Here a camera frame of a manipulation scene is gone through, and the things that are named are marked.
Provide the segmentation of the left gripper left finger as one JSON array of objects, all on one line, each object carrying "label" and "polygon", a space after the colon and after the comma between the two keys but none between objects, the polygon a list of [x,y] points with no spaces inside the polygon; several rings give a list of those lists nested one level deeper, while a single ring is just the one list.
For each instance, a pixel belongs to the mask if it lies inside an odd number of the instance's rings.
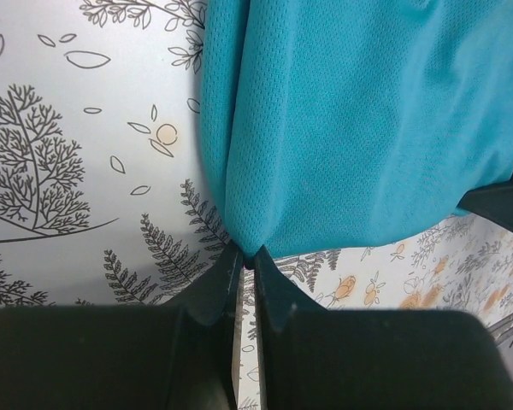
[{"label": "left gripper left finger", "polygon": [[218,260],[168,302],[176,313],[168,355],[167,409],[235,409],[239,396],[243,256]]}]

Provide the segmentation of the teal t-shirt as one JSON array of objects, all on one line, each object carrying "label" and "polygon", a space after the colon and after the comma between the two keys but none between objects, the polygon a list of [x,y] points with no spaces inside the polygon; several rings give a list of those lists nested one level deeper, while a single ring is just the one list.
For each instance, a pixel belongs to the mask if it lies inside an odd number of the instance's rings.
[{"label": "teal t-shirt", "polygon": [[513,175],[513,1],[212,1],[200,104],[247,257],[397,242]]}]

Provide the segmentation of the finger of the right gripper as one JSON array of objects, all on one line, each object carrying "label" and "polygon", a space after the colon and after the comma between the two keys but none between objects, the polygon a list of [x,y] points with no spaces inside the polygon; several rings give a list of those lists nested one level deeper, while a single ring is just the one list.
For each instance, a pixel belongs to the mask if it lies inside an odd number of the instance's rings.
[{"label": "finger of the right gripper", "polygon": [[468,191],[458,207],[513,233],[513,174],[508,181]]}]

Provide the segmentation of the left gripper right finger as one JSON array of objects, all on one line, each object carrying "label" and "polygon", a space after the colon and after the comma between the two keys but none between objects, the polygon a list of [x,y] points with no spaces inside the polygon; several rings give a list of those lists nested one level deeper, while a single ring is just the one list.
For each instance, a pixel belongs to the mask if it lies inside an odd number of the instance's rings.
[{"label": "left gripper right finger", "polygon": [[262,246],[254,257],[258,364],[266,409],[306,409],[315,349],[315,315],[325,309],[275,265]]}]

